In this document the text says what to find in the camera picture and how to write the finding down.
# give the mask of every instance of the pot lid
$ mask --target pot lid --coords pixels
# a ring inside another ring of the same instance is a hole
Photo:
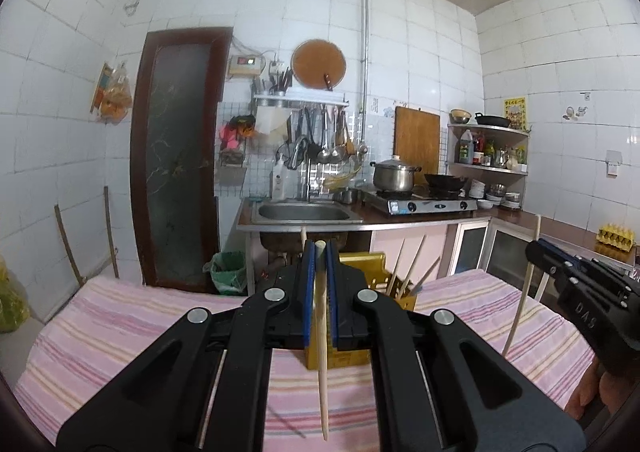
[[[400,156],[394,154],[391,159],[385,159],[385,161],[376,162],[376,168],[391,168],[394,170],[409,170],[415,172],[420,167],[415,165],[409,165],[408,163],[401,161]]]

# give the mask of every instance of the round cutting board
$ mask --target round cutting board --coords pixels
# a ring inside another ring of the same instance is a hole
[[[326,89],[325,74],[329,75],[331,85],[337,86],[347,71],[340,48],[320,39],[300,44],[291,57],[291,67],[298,82],[312,89]]]

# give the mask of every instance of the kitchen sink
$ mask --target kitchen sink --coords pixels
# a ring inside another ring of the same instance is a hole
[[[252,223],[257,225],[343,225],[362,218],[333,201],[261,201],[254,203]]]

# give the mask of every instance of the countertop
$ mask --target countertop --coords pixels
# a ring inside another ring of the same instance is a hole
[[[360,215],[363,222],[349,225],[327,223],[325,225],[308,225],[308,232],[372,232],[379,230],[395,230],[419,226],[458,225],[491,219],[511,223],[526,230],[535,230],[536,216],[528,212],[512,212],[501,208],[475,210],[474,212],[450,214],[423,214],[411,216],[388,216],[361,202],[349,206],[354,213]],[[237,228],[241,232],[276,232],[295,233],[300,231],[299,225],[254,225],[251,222],[252,201],[244,199],[237,218]],[[611,246],[596,241],[596,234],[576,226],[567,225],[542,217],[540,234],[550,242],[567,242],[594,254],[604,255],[624,264],[633,265],[635,251],[620,252]]]

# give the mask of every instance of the trash can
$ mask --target trash can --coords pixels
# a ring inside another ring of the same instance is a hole
[[[244,252],[215,254],[202,267],[211,276],[213,284],[222,295],[242,295],[246,288],[246,263]]]

